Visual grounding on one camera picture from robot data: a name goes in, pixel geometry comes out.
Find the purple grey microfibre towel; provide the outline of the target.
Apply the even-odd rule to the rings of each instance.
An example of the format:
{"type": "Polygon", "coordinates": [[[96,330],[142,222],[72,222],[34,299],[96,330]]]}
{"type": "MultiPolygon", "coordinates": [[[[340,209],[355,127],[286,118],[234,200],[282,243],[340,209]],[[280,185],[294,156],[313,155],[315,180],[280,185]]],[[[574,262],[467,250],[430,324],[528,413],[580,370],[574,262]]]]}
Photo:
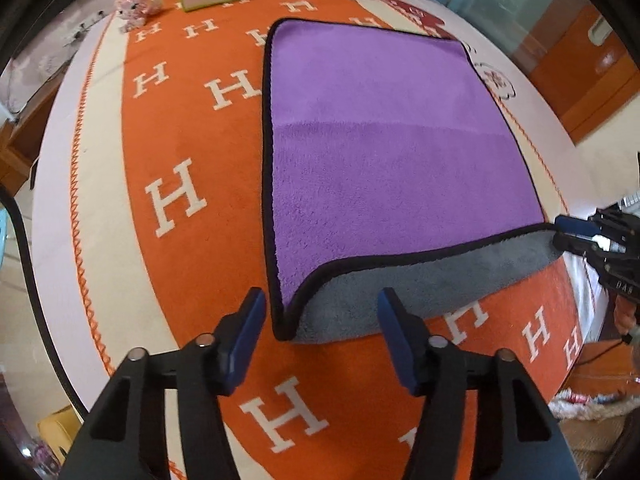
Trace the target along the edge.
{"type": "Polygon", "coordinates": [[[453,39],[281,18],[262,71],[274,336],[376,334],[384,288],[437,318],[560,258],[518,141],[453,39]]]}

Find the orange H-pattern table runner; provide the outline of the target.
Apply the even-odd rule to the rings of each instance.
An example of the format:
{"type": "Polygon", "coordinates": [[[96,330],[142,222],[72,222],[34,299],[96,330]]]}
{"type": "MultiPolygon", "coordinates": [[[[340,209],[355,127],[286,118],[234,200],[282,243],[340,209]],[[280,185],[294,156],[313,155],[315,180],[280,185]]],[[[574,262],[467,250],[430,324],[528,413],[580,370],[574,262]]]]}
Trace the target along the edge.
{"type": "MultiPolygon", "coordinates": [[[[81,410],[134,347],[177,349],[267,283],[262,246],[262,52],[278,18],[315,18],[464,43],[513,129],[546,216],[592,189],[576,148],[525,75],[431,0],[239,0],[115,20],[87,39],[70,163],[80,303],[56,348],[81,410]]],[[[380,336],[336,344],[260,336],[221,403],[245,479],[396,479],[421,409],[380,336]]]]}

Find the wooden TV cabinet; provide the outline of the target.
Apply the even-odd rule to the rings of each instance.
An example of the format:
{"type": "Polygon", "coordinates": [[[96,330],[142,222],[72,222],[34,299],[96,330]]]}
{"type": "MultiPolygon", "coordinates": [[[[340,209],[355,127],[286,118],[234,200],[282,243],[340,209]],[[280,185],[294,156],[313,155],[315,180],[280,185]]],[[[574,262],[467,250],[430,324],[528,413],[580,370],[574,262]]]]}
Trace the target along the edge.
{"type": "Polygon", "coordinates": [[[52,106],[67,72],[63,67],[28,101],[17,122],[1,124],[1,184],[14,196],[29,179],[52,106]]]}

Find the pink toy figurine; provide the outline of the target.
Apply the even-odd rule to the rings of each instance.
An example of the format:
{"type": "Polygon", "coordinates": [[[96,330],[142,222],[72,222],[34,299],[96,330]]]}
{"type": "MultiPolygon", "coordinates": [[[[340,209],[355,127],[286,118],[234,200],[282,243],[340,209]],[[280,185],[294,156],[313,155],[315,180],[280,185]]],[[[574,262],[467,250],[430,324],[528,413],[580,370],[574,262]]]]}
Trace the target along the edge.
{"type": "Polygon", "coordinates": [[[153,15],[163,10],[163,0],[115,0],[115,12],[122,20],[121,32],[141,28],[153,15]]]}

